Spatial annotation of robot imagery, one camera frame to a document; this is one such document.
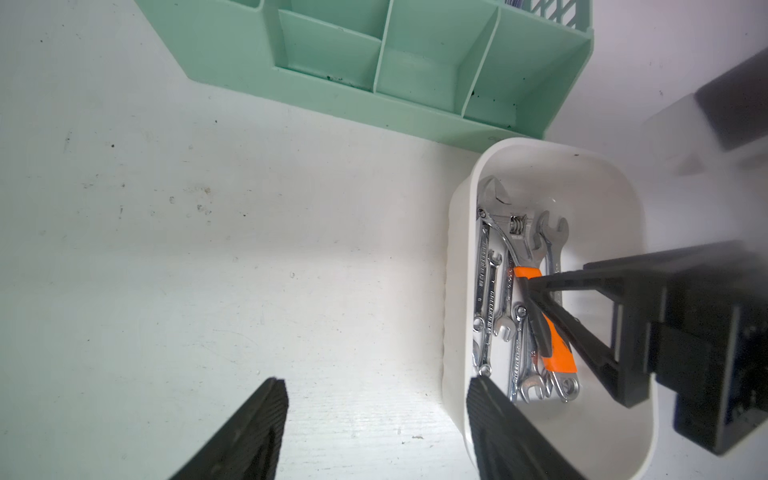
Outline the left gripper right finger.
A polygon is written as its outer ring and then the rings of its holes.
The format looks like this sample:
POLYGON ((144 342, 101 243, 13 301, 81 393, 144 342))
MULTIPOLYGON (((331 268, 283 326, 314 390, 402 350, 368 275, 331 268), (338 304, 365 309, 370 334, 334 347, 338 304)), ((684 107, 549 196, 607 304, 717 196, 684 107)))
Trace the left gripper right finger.
POLYGON ((583 477, 491 379, 470 381, 466 409, 480 478, 583 477))

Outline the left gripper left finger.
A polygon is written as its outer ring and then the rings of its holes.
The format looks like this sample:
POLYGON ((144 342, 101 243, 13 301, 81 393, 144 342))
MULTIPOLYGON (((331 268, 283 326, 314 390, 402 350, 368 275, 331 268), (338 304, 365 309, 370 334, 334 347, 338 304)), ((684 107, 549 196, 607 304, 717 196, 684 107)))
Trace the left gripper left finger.
POLYGON ((286 383, 265 380, 175 479, 273 479, 289 409, 286 383))

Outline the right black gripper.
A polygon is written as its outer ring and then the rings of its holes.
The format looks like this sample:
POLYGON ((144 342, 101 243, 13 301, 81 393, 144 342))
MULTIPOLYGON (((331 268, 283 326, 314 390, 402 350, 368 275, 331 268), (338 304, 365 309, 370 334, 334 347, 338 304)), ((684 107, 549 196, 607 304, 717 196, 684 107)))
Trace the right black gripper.
POLYGON ((674 430, 723 456, 766 422, 767 263, 743 243, 595 261, 524 283, 622 406, 649 399, 650 323, 664 312, 652 365, 656 381, 677 394, 674 430), (611 345, 555 301, 569 291, 613 302, 611 345))

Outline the white plastic storage box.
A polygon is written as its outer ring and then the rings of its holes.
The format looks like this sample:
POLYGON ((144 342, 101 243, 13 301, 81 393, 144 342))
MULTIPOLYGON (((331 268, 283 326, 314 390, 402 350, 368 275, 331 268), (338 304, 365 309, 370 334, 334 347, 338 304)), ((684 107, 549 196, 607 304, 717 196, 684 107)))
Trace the white plastic storage box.
MULTIPOLYGON (((565 218, 569 237, 562 267, 641 254, 646 249, 642 203, 625 176, 598 154, 555 143, 513 138, 496 143, 454 190, 448 207, 444 298, 442 400, 464 439, 471 436, 466 394, 472 362, 477 249, 477 197, 487 177, 503 184, 512 210, 535 218, 565 218)), ((532 399, 520 410, 585 477, 639 479, 648 469, 658 434, 655 397, 625 408, 604 390, 583 360, 581 392, 565 403, 532 399)))

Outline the orange handled adjustable wrench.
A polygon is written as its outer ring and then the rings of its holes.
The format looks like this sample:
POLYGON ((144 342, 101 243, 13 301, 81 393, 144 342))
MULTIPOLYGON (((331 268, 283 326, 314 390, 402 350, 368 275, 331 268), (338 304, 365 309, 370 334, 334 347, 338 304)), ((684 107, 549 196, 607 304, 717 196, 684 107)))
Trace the orange handled adjustable wrench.
MULTIPOLYGON (((572 401, 580 393, 580 384, 578 368, 570 345, 553 322, 532 302, 524 283, 526 280, 541 277, 547 273, 546 248, 537 232, 537 222, 542 212, 537 214, 532 210, 523 211, 515 208, 504 186, 494 176, 482 179, 478 184, 477 193, 477 212, 480 208, 484 209, 490 219, 489 223, 493 226, 490 232, 490 249, 501 256, 500 265, 496 269, 494 318, 502 303, 501 288, 505 254, 510 251, 514 261, 512 316, 514 318, 513 310, 517 303, 524 304, 529 311, 530 328, 537 351, 536 365, 546 381, 545 399, 555 394, 565 403, 572 401)), ((511 346, 507 397, 514 338, 515 332, 509 342, 511 346)), ((493 324, 490 360, 492 350, 502 343, 504 341, 494 335, 493 324)))

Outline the small silver wrench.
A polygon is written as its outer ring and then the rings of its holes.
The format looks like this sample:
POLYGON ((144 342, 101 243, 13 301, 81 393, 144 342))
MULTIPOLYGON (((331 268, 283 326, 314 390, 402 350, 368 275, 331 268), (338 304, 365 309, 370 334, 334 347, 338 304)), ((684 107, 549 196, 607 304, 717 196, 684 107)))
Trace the small silver wrench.
POLYGON ((504 342, 510 342, 513 333, 516 331, 518 323, 518 321, 515 320, 512 316, 514 261, 510 251, 507 251, 505 254, 504 273, 502 280, 502 303, 499 312, 495 314, 494 335, 500 337, 504 342))

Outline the large silver wrench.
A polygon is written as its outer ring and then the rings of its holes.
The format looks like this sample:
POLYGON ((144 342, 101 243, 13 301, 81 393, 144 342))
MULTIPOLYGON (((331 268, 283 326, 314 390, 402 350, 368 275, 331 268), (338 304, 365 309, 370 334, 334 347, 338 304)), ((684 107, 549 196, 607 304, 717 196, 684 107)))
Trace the large silver wrench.
POLYGON ((544 241, 546 248, 546 269, 548 275, 562 271, 562 250, 569 238, 569 223, 565 217, 560 217, 555 226, 550 224, 550 211, 541 213, 537 222, 537 232, 544 241))

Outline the silver combination wrench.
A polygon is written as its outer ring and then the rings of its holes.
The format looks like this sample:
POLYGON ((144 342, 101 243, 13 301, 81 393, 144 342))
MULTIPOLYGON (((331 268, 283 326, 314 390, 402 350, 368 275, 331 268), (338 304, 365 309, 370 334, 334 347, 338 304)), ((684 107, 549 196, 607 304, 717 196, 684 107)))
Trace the silver combination wrench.
POLYGON ((495 280, 496 269, 500 265, 501 256, 490 249, 490 232, 493 226, 489 223, 490 219, 487 212, 480 208, 477 217, 479 235, 472 327, 480 337, 477 346, 473 348, 473 355, 477 374, 490 377, 492 374, 490 350, 494 324, 495 280))

